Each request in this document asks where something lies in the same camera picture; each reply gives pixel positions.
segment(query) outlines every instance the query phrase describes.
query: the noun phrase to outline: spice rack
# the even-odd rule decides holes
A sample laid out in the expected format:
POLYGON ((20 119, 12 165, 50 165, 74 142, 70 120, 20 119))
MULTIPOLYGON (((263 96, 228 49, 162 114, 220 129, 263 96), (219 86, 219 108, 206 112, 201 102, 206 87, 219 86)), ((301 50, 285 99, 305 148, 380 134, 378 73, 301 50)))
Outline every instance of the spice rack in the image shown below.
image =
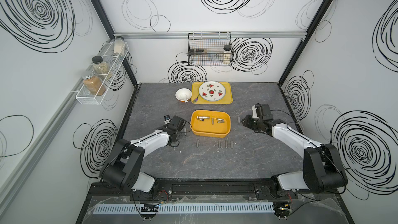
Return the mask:
POLYGON ((119 54, 115 54, 113 52, 115 47, 115 42, 106 43, 105 45, 108 45, 108 48, 101 57, 105 62, 108 63, 109 72, 107 74, 100 74, 96 73, 94 69, 92 69, 92 72, 94 73, 95 76, 101 78, 102 80, 101 86, 105 87, 106 90, 102 95, 98 95, 98 92, 100 90, 97 91, 96 95, 93 95, 90 93, 90 91, 88 91, 86 85, 83 84, 76 95, 76 99, 83 105, 100 105, 102 103, 103 99, 105 98, 105 95, 109 90, 109 86, 112 85, 113 80, 118 75, 118 71, 122 66, 123 60, 125 59, 127 52, 129 51, 129 46, 127 45, 126 42, 124 42, 123 47, 121 49, 124 52, 120 52, 119 54), (107 78, 110 74, 112 74, 112 76, 109 77, 108 80, 104 80, 104 78, 107 78))

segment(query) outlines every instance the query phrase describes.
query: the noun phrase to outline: spice jar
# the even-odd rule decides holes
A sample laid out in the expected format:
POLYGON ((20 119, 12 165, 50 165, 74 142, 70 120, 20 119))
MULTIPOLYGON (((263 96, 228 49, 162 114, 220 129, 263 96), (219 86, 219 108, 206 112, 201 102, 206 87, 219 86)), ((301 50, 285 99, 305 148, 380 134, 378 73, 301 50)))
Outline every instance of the spice jar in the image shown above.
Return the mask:
POLYGON ((94 76, 93 72, 85 71, 82 74, 82 78, 83 83, 86 85, 88 91, 90 91, 92 95, 103 95, 105 92, 105 87, 102 85, 101 79, 97 76, 94 76))
POLYGON ((224 45, 224 57, 222 59, 222 63, 224 64, 231 63, 231 53, 232 53, 231 45, 224 45))
POLYGON ((113 43, 113 52, 117 55, 124 55, 124 37, 117 36, 115 42, 113 43))
POLYGON ((91 60, 93 61, 93 67, 95 69, 95 71, 97 73, 101 73, 104 74, 103 78, 105 78, 105 80, 108 80, 109 78, 111 78, 113 76, 112 72, 109 72, 109 66, 108 63, 105 62, 101 56, 95 56, 93 58, 91 58, 91 60))

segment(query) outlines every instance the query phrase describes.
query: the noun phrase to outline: silver jar lid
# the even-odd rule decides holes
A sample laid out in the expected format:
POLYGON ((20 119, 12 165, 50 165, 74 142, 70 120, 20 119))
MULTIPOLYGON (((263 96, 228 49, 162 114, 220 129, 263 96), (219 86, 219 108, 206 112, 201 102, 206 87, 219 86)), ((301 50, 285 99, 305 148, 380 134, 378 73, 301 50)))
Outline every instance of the silver jar lid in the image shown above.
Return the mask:
POLYGON ((93 72, 91 72, 91 71, 84 71, 83 73, 82 73, 82 78, 83 79, 90 79, 91 77, 93 77, 94 76, 94 74, 93 74, 93 72))

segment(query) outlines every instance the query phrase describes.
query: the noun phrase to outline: jar with brown spice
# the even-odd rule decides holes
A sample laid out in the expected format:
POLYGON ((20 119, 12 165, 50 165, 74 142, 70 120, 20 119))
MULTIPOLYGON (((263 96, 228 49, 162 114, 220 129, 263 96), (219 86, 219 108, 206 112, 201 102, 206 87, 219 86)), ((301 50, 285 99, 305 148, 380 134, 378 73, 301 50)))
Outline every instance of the jar with brown spice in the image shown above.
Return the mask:
POLYGON ((109 72, 109 66, 108 63, 103 60, 101 56, 95 56, 91 58, 93 61, 93 67, 97 73, 104 74, 102 77, 105 78, 105 80, 108 80, 113 76, 112 72, 109 72))
POLYGON ((83 78, 83 83, 86 85, 88 91, 90 91, 92 95, 96 94, 100 96, 103 95, 106 89, 102 85, 101 79, 97 76, 94 76, 93 72, 85 71, 82 74, 82 78, 83 78))

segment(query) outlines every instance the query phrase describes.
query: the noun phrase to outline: yellow rectangular tray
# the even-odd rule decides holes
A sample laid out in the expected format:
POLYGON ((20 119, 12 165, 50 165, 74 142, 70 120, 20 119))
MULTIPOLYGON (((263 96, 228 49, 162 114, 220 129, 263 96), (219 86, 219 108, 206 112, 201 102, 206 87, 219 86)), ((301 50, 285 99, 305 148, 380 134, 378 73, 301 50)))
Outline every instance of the yellow rectangular tray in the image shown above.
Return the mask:
POLYGON ((196 110, 191 116, 192 132, 198 136, 207 136, 214 138, 224 138, 231 131, 231 117, 226 112, 217 112, 209 110, 196 110), (210 119, 200 121, 197 116, 207 116, 210 119), (225 123, 211 123, 211 118, 222 118, 225 123))
POLYGON ((228 82, 220 82, 225 87, 225 96, 219 101, 207 101, 199 95, 199 87, 203 84, 203 82, 194 82, 192 83, 192 97, 191 101, 198 97, 198 101, 194 104, 231 104, 232 103, 232 91, 231 84, 228 82))

